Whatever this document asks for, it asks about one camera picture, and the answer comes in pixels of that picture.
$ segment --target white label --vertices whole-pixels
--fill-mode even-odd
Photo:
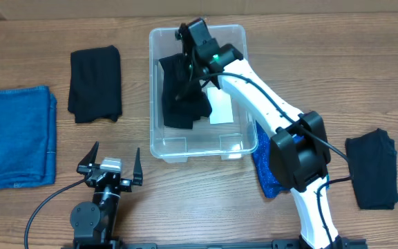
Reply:
[[[231,108],[231,97],[216,87],[207,89],[208,100],[213,111],[210,115],[210,124],[231,123],[233,121],[233,109]]]

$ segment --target folded denim cloth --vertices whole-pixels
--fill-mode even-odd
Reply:
[[[0,91],[0,189],[55,182],[56,99],[47,86]]]

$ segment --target wood grain surface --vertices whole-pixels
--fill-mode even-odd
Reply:
[[[81,179],[77,163],[100,141],[98,160],[119,157],[131,175],[141,148],[144,186],[123,194],[115,234],[126,242],[209,243],[297,238],[291,194],[266,199],[250,156],[190,158],[167,164],[149,150],[149,33],[191,17],[0,22],[0,89],[45,84],[56,95],[57,178],[53,186],[0,190],[0,248],[23,248],[33,210],[54,191]],[[241,24],[254,70],[282,98],[324,118],[329,141],[380,127],[398,151],[398,14],[210,17]],[[115,45],[121,53],[124,115],[116,122],[75,124],[67,111],[70,53]],[[334,154],[332,178],[348,174]],[[70,211],[92,198],[80,185],[54,198],[30,230],[33,249],[70,244]],[[370,248],[398,248],[398,204],[393,211],[359,210],[350,183],[333,185],[329,201],[340,234],[366,238]]]
[[[0,0],[7,20],[398,12],[398,0]]]

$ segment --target blue denim towel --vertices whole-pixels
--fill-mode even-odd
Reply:
[[[289,189],[283,187],[269,170],[269,137],[257,122],[256,128],[259,143],[257,150],[252,153],[252,157],[256,165],[257,176],[265,197],[275,198],[280,192]],[[293,139],[294,142],[299,142],[302,137],[295,136]]]
[[[0,189],[55,183],[56,99],[47,86],[0,91]]]

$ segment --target blue sparkly cloth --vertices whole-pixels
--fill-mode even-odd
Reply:
[[[269,137],[257,122],[256,128],[259,143],[257,150],[252,153],[252,157],[256,165],[257,176],[265,197],[275,198],[280,192],[289,189],[283,187],[269,170]],[[302,137],[295,136],[293,139],[294,142],[298,142]]]

